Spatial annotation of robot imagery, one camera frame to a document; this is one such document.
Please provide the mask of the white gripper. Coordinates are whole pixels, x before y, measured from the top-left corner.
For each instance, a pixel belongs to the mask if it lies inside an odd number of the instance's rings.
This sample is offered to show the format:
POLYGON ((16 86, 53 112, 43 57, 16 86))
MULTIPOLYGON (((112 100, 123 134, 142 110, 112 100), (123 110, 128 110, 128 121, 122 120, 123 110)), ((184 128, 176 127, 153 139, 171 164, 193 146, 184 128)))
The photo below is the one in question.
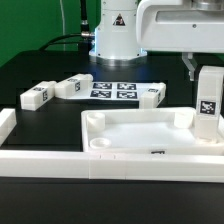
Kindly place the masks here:
POLYGON ((147 51, 183 52, 194 81, 193 53, 224 53, 224 0, 142 0, 136 37, 147 51))

